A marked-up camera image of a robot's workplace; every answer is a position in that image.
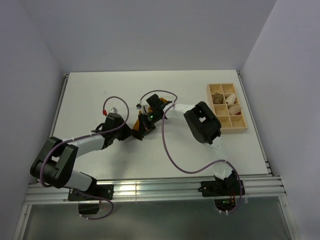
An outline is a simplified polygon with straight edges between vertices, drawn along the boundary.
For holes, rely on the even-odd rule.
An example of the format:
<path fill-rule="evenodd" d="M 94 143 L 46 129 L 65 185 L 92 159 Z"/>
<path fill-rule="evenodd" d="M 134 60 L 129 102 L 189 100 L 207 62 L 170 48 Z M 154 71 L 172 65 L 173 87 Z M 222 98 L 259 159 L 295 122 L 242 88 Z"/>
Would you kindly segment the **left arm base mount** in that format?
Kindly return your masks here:
<path fill-rule="evenodd" d="M 113 184 L 98 184 L 94 186 L 93 189 L 88 189 L 87 191 L 70 189 L 67 200 L 69 202 L 78 202 L 78 213 L 81 217 L 88 220 L 100 220 L 110 216 L 113 213 L 115 208 L 112 202 L 113 194 Z M 105 215 L 96 216 L 103 201 L 110 204 L 110 210 Z"/>

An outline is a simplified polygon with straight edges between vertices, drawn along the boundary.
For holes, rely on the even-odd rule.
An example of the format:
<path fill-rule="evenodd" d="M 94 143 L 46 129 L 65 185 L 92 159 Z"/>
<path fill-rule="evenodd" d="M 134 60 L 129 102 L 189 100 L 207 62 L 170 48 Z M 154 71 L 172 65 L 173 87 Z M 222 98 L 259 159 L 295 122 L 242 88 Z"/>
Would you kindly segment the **aluminium frame rail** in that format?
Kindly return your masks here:
<path fill-rule="evenodd" d="M 244 184 L 244 199 L 258 197 L 282 197 L 286 190 L 279 176 L 242 177 Z M 184 177 L 145 180 L 114 180 L 98 181 L 99 185 L 113 185 L 112 202 L 153 202 L 201 200 L 202 193 L 198 191 L 201 182 L 213 181 L 213 177 Z M 72 192 L 67 188 L 45 188 L 40 184 L 31 184 L 24 197 L 24 205 L 49 204 L 91 204 L 97 200 L 80 198 L 71 201 Z"/>

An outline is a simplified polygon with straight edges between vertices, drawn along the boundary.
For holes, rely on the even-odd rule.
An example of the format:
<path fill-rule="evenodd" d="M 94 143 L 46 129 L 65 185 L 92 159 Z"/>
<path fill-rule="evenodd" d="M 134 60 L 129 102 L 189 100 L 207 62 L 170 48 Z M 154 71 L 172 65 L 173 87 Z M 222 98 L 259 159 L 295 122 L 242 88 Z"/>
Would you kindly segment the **upper rolled cream sock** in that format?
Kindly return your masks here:
<path fill-rule="evenodd" d="M 237 101 L 237 95 L 235 93 L 232 93 L 230 95 L 225 95 L 225 102 L 227 104 L 235 104 Z"/>

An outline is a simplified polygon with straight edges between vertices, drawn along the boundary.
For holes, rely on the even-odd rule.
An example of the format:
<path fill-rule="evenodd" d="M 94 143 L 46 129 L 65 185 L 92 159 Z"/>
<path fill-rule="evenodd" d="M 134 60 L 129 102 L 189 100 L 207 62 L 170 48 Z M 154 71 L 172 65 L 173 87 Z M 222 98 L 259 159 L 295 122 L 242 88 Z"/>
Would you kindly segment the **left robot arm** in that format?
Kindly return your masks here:
<path fill-rule="evenodd" d="M 111 200 L 113 186 L 102 186 L 83 172 L 74 170 L 76 159 L 90 152 L 103 150 L 114 140 L 124 141 L 132 135 L 132 129 L 118 113 L 110 113 L 89 135 L 62 140 L 50 137 L 43 145 L 30 168 L 31 176 L 46 185 L 76 190 L 86 200 L 95 197 Z"/>

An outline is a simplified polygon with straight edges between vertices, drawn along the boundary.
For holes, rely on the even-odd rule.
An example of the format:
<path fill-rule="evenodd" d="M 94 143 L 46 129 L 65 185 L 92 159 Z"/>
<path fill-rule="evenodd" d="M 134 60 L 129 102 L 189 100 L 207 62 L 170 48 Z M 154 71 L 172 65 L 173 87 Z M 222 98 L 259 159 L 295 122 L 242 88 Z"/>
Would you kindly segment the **wooden compartment box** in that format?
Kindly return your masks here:
<path fill-rule="evenodd" d="M 221 123 L 223 134 L 240 134 L 247 130 L 247 124 L 240 104 L 238 94 L 233 83 L 209 83 L 206 87 L 207 99 L 210 109 Z M 214 104 L 212 95 L 220 93 L 223 95 L 223 104 Z M 236 94 L 236 103 L 227 104 L 225 95 Z M 228 108 L 233 105 L 241 106 L 241 114 L 230 115 Z"/>

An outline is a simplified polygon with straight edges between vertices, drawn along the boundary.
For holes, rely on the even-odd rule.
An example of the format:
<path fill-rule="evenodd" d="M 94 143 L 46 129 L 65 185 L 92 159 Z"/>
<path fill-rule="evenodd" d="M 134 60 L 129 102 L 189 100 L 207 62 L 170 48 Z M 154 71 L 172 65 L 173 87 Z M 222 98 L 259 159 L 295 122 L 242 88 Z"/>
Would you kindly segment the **brown sock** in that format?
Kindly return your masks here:
<path fill-rule="evenodd" d="M 214 105 L 221 105 L 224 101 L 224 96 L 221 93 L 215 92 L 212 95 L 212 101 Z"/>

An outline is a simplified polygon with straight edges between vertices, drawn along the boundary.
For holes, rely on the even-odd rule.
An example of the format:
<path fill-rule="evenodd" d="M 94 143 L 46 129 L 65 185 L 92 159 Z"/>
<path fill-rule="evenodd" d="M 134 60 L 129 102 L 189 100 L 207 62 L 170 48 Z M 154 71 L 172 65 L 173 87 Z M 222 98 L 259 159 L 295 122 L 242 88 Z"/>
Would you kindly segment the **lower rolled cream sock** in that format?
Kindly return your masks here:
<path fill-rule="evenodd" d="M 234 115 L 238 115 L 238 114 L 241 114 L 241 106 L 240 105 L 232 105 L 228 108 L 228 113 L 231 115 L 231 116 L 234 116 Z"/>

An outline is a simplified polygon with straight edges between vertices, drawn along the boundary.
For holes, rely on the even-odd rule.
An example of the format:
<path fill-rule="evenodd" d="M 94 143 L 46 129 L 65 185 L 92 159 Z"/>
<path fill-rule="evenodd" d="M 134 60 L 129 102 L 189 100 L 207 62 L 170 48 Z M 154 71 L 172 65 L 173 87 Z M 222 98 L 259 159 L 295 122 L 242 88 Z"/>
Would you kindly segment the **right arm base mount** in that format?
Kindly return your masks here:
<path fill-rule="evenodd" d="M 197 189 L 202 194 L 202 197 L 214 198 L 214 204 L 219 211 L 232 211 L 236 205 L 236 197 L 245 195 L 245 188 L 243 181 L 236 180 L 231 185 L 228 185 L 226 181 L 216 179 L 211 181 L 201 181 L 200 187 Z"/>

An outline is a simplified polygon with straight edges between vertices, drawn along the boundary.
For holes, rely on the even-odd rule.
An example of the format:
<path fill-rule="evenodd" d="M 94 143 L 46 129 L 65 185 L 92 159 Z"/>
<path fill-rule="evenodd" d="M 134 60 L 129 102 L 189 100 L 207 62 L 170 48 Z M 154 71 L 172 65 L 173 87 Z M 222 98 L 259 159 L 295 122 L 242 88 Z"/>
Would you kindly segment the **mustard striped sock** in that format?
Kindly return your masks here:
<path fill-rule="evenodd" d="M 132 135 L 142 140 L 144 136 L 156 129 L 155 123 L 160 121 L 164 115 L 164 108 L 171 103 L 164 98 L 159 98 L 157 94 L 150 96 L 146 102 L 148 103 L 148 112 L 143 113 L 144 107 L 138 113 L 137 121 L 132 127 Z"/>

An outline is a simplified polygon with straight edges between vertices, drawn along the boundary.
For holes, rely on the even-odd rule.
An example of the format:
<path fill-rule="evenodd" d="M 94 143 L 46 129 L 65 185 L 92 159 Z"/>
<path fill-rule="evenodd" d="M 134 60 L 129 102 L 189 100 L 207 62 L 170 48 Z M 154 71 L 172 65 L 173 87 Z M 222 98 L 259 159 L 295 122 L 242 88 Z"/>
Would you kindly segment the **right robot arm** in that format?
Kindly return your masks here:
<path fill-rule="evenodd" d="M 227 161 L 221 147 L 222 124 L 218 117 L 212 112 L 209 106 L 200 101 L 197 104 L 177 104 L 178 97 L 173 101 L 159 97 L 157 94 L 146 99 L 148 108 L 142 104 L 142 98 L 136 105 L 139 110 L 137 121 L 133 126 L 132 134 L 142 140 L 145 135 L 156 129 L 156 123 L 161 122 L 161 139 L 167 157 L 173 166 L 185 174 L 198 174 L 209 167 L 213 167 L 216 189 L 222 195 L 229 194 L 234 184 L 241 183 L 238 172 Z M 165 140 L 165 120 L 177 119 L 185 121 L 195 140 L 207 147 L 208 152 L 214 159 L 213 162 L 199 170 L 187 171 L 179 167 L 172 159 Z"/>

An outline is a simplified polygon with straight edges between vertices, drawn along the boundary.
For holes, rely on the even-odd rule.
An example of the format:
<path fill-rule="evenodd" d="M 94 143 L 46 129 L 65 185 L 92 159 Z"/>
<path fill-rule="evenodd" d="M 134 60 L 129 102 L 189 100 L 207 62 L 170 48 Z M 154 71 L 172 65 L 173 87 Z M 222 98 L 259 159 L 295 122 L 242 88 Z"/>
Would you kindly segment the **rolled cream sock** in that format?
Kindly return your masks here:
<path fill-rule="evenodd" d="M 225 95 L 225 102 L 227 104 L 235 104 L 237 101 L 237 95 L 235 93 L 232 93 L 230 95 Z"/>
<path fill-rule="evenodd" d="M 241 114 L 241 106 L 240 105 L 232 105 L 228 108 L 228 113 L 231 115 L 231 116 L 234 116 L 234 115 L 238 115 L 238 114 Z"/>

